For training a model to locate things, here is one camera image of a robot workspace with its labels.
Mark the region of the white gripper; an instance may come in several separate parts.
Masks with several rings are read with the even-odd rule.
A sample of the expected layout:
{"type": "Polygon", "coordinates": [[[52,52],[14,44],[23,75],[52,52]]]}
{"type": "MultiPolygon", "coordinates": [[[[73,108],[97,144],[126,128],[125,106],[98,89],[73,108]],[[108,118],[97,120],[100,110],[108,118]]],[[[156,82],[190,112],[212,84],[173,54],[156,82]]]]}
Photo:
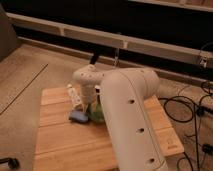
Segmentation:
{"type": "Polygon", "coordinates": [[[87,110],[90,113],[94,113],[96,111],[97,104],[93,103],[96,100],[96,90],[93,85],[83,85],[81,87],[82,100],[78,95],[77,90],[71,84],[67,85],[67,91],[68,95],[71,98],[74,109],[82,109],[83,108],[82,100],[83,100],[85,104],[89,104],[87,110]]]}

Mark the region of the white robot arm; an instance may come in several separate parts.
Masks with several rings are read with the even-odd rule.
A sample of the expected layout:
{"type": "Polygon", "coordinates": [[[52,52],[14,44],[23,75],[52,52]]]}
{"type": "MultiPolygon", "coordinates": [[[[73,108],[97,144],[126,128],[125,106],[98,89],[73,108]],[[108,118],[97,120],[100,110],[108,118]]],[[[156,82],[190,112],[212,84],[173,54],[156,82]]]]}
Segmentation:
{"type": "Polygon", "coordinates": [[[84,102],[100,101],[120,171],[169,171],[144,100],[159,87],[159,77],[150,68],[118,68],[99,71],[93,65],[73,73],[84,102]]]}

